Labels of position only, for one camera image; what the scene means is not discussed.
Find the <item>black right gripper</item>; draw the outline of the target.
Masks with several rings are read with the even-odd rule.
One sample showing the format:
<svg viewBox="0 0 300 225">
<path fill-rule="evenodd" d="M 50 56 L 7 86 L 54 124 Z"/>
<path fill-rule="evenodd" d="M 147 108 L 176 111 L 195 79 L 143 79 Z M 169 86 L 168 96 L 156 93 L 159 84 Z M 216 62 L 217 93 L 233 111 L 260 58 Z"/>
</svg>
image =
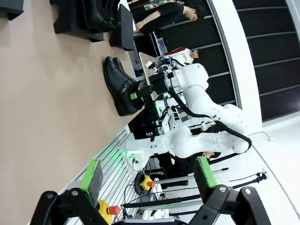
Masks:
<svg viewBox="0 0 300 225">
<path fill-rule="evenodd" d="M 150 82 L 149 86 L 131 93 L 130 94 L 131 100 L 150 96 L 152 92 L 156 92 L 157 95 L 161 95 L 168 92 L 168 87 L 165 82 L 164 74 L 155 74 L 149 76 L 149 82 Z"/>
</svg>

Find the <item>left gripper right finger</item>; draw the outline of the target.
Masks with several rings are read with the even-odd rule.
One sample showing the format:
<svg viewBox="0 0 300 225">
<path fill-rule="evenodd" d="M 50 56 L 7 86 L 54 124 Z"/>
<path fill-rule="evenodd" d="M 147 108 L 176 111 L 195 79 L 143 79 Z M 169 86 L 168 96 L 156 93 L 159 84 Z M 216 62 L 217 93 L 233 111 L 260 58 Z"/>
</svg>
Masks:
<svg viewBox="0 0 300 225">
<path fill-rule="evenodd" d="M 195 160 L 194 179 L 202 206 L 189 222 L 191 225 L 213 225 L 219 215 L 230 215 L 236 225 L 270 225 L 269 216 L 254 187 L 239 191 L 217 184 L 206 157 Z"/>
</svg>

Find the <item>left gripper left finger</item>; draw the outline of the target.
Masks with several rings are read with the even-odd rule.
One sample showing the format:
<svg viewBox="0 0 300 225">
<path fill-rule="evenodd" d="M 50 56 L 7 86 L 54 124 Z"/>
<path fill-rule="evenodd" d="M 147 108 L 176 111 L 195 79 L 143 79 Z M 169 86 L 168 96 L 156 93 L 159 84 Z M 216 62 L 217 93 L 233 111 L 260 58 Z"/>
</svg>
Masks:
<svg viewBox="0 0 300 225">
<path fill-rule="evenodd" d="M 69 218 L 78 217 L 84 225 L 106 225 L 100 215 L 98 196 L 103 182 L 101 162 L 92 159 L 78 187 L 62 194 L 45 191 L 37 203 L 31 225 L 65 225 Z"/>
</svg>

